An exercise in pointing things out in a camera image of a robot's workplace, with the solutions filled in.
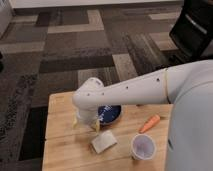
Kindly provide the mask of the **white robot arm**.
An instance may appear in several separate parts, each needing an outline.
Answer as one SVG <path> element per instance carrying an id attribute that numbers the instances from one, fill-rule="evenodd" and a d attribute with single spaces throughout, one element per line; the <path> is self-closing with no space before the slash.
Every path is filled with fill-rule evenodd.
<path id="1" fill-rule="evenodd" d="M 105 86 L 87 79 L 73 94 L 77 120 L 91 125 L 104 105 L 172 106 L 165 171 L 213 171 L 213 60 L 166 67 Z"/>

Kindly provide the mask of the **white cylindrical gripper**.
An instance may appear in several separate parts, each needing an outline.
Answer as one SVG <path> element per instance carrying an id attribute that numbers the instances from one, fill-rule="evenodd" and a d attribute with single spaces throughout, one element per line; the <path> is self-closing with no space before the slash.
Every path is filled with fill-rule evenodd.
<path id="1" fill-rule="evenodd" d="M 75 129 L 78 125 L 78 122 L 81 124 L 94 126 L 96 132 L 100 131 L 100 121 L 98 119 L 98 111 L 97 109 L 93 110 L 84 110 L 78 109 L 76 117 L 73 119 L 73 129 Z"/>

